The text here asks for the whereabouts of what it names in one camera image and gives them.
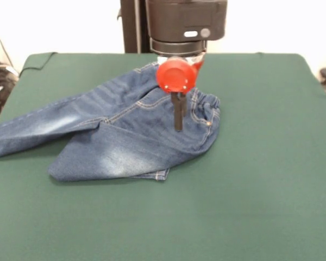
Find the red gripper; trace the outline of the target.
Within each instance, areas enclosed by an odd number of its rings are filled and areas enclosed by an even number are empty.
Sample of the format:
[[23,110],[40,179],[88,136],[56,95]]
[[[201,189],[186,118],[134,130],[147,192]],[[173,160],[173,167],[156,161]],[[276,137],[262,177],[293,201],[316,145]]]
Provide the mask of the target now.
[[183,57],[170,57],[159,62],[156,81],[163,91],[173,93],[174,128],[177,132],[183,129],[183,117],[187,111],[186,94],[195,87],[203,64],[203,58],[193,61]]

